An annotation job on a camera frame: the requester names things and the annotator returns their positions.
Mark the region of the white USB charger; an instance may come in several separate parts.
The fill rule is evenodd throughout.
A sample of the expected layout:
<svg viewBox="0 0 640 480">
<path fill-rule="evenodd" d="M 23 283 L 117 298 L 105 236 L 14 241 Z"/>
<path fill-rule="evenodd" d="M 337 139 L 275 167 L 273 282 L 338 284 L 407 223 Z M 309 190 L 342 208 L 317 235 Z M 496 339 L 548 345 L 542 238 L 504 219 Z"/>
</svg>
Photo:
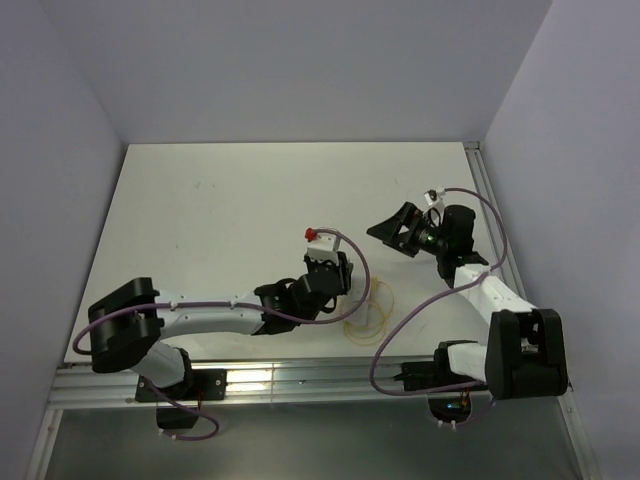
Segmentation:
<svg viewBox="0 0 640 480">
<path fill-rule="evenodd" d="M 349 316 L 347 322 L 354 327 L 370 328 L 378 316 L 378 303 L 369 299 L 364 301 L 356 311 Z"/>
</svg>

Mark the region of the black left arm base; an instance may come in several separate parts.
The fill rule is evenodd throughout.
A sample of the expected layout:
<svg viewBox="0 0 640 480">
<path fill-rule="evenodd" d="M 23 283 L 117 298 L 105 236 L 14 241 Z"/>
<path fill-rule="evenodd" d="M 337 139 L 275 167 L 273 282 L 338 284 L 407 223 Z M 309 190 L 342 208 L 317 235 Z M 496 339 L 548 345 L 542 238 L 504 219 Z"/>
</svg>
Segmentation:
<svg viewBox="0 0 640 480">
<path fill-rule="evenodd" d="M 225 397 L 227 371 L 224 369 L 196 369 L 185 380 L 176 385 L 160 388 L 159 391 L 171 400 L 183 401 L 221 401 Z M 135 393 L 138 403 L 163 401 L 150 383 L 144 378 L 138 379 Z"/>
</svg>

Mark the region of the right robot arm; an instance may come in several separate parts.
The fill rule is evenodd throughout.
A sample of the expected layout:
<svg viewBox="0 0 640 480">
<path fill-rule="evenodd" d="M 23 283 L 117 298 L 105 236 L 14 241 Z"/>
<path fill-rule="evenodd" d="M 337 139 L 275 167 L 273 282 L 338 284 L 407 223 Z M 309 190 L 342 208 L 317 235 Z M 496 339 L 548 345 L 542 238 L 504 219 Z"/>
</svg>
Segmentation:
<svg viewBox="0 0 640 480">
<path fill-rule="evenodd" d="M 367 231 L 406 256 L 432 255 L 449 291 L 462 295 L 489 327 L 485 342 L 444 341 L 431 361 L 403 364 L 398 378 L 407 393 L 484 388 L 497 400 L 562 396 L 569 376 L 560 315 L 535 307 L 494 275 L 474 248 L 475 219 L 463 205 L 423 212 L 405 203 Z"/>
</svg>

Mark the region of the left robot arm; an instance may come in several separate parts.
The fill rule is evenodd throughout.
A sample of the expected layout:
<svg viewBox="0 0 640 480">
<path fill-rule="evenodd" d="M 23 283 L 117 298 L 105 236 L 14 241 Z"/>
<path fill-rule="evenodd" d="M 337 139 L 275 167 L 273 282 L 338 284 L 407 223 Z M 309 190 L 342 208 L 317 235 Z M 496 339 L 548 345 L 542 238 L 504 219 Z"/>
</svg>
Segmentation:
<svg viewBox="0 0 640 480">
<path fill-rule="evenodd" d="M 279 335 L 335 310 L 337 299 L 351 289 L 353 264 L 342 251 L 325 260 L 307 253 L 304 263 L 307 273 L 297 279 L 265 284 L 230 300 L 171 297 L 166 308 L 151 278 L 125 283 L 88 309 L 92 370 L 132 370 L 172 399 L 187 397 L 195 386 L 188 353 L 166 339 L 205 333 Z"/>
</svg>

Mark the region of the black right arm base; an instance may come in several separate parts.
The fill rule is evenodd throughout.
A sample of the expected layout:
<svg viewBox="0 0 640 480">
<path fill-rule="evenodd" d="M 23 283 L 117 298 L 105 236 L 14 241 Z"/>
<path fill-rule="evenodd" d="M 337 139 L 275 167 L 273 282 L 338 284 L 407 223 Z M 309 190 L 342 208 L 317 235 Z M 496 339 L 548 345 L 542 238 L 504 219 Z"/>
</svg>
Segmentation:
<svg viewBox="0 0 640 480">
<path fill-rule="evenodd" d="M 445 367 L 436 365 L 435 361 L 404 362 L 400 365 L 400 372 L 393 377 L 401 382 L 405 392 L 445 388 L 445 391 L 461 392 L 487 391 L 484 383 L 471 377 L 450 372 Z"/>
</svg>

